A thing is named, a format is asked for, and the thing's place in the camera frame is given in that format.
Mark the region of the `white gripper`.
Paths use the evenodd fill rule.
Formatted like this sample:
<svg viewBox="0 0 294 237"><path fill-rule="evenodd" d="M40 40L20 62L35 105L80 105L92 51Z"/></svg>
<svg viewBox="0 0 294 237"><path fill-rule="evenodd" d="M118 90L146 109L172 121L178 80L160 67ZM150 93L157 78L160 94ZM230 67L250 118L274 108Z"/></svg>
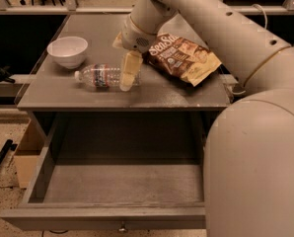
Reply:
<svg viewBox="0 0 294 237"><path fill-rule="evenodd" d="M140 71L143 58L141 53L149 50L156 38L156 21L154 17L133 13L129 14L121 28L121 34L114 39L114 48L125 48L129 51L121 61L119 88L129 91Z"/></svg>

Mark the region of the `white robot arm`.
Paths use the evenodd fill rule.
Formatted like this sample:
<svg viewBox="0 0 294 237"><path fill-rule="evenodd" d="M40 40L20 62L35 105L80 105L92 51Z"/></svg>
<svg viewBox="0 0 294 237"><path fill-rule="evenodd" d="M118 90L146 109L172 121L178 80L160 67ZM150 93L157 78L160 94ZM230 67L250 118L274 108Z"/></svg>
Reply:
<svg viewBox="0 0 294 237"><path fill-rule="evenodd" d="M208 237L294 237L294 47L219 0L138 0L122 45L146 52L180 14L245 88L204 148Z"/></svg>

